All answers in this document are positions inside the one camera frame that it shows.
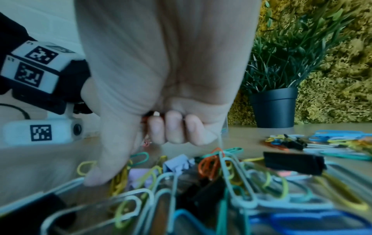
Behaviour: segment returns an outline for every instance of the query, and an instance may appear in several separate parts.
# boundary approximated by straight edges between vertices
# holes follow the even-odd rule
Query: black cable
[[[3,103],[0,103],[0,106],[6,106],[6,107],[10,107],[10,108],[15,108],[15,109],[19,110],[23,114],[24,119],[27,119],[27,120],[31,119],[30,118],[30,114],[28,114],[28,112],[24,111],[20,107],[17,107],[17,106],[14,106],[14,105],[9,105],[9,104],[3,104]]]

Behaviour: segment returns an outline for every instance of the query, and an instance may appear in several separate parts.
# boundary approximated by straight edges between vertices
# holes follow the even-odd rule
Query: tabletop
[[[261,157],[264,151],[280,151],[260,144],[260,141],[274,134],[311,135],[316,130],[358,130],[372,133],[372,124],[304,124],[288,129],[259,129],[256,127],[231,126],[222,135],[223,148],[241,147],[244,153],[239,158]],[[191,144],[151,144],[140,151],[146,151],[150,160],[141,166],[151,167],[156,160],[167,155],[168,158],[185,154],[189,158],[209,153],[219,147],[217,141],[207,146]],[[99,138],[88,138],[61,146],[32,146],[0,150],[0,206],[26,197],[39,191],[52,189],[64,182],[78,177],[76,167],[82,161],[96,160],[99,157]],[[372,177],[372,163],[357,160],[328,158],[347,165],[348,168]],[[76,203],[86,203],[91,198],[107,197],[107,185],[85,189],[84,195],[76,193]]]

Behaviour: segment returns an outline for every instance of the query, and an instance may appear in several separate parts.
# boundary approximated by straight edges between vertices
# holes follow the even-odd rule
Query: white brick wall
[[[77,53],[84,54],[75,23],[73,0],[0,0],[0,12],[24,26],[30,36],[38,41],[50,41]],[[0,103],[25,109],[32,119],[46,117],[46,111],[17,101],[9,93],[0,96]],[[96,115],[80,115],[87,135],[96,134],[99,118]],[[0,106],[0,127],[11,120],[21,120],[18,110]],[[0,148],[4,147],[0,136]]]

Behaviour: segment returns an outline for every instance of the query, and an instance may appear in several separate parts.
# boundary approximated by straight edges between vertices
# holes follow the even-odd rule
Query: potted plant
[[[346,38],[340,32],[352,21],[353,11],[343,12],[341,6],[326,10],[327,4],[313,16],[295,19],[292,14],[287,26],[281,16],[277,20],[267,11],[268,28],[276,26],[256,35],[241,85],[257,127],[293,127],[298,86],[322,63],[327,50]]]

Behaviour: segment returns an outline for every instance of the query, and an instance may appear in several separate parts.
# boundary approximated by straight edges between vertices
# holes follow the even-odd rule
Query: fingernail
[[[88,172],[84,179],[85,186],[100,185],[102,181],[102,172],[98,167],[94,167]]]
[[[158,134],[160,132],[160,123],[153,123],[150,125],[151,133]]]
[[[177,117],[172,117],[167,120],[167,127],[169,130],[176,130],[180,125],[181,119]]]
[[[187,126],[187,130],[189,132],[194,132],[195,131],[195,122],[190,121],[190,122],[187,123],[186,126]]]

